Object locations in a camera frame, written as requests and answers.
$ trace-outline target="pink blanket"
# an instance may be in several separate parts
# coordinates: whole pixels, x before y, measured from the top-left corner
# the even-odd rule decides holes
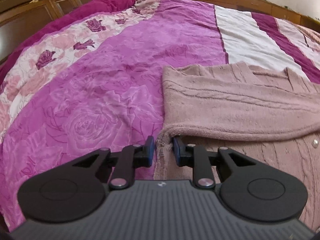
[[[157,137],[162,68],[245,61],[320,83],[311,37],[283,20],[190,0],[93,0],[21,44],[0,72],[0,205],[19,186],[100,147]],[[153,179],[154,165],[137,170]]]

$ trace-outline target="knit cardigan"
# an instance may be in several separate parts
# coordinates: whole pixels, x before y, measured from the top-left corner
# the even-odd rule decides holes
[[[176,135],[211,151],[227,146],[300,179],[308,190],[300,220],[320,226],[320,85],[288,68],[275,73],[240,62],[165,67],[163,93],[154,179],[192,178],[191,168],[175,164]]]

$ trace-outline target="pink sweater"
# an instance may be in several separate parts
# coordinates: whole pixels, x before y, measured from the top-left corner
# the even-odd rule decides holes
[[[173,136],[212,151],[227,146],[300,179],[308,189],[300,220],[320,226],[320,85],[290,69],[274,73],[240,62],[165,67],[163,91],[155,179],[192,177],[190,168],[175,165]]]

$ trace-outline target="floral bedspread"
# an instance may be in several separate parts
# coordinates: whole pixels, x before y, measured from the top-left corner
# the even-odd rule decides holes
[[[314,35],[270,16],[190,0],[92,0],[22,43],[0,71],[0,205],[20,185],[100,147],[157,136],[162,68],[244,60],[320,83]],[[153,179],[140,168],[137,179]]]

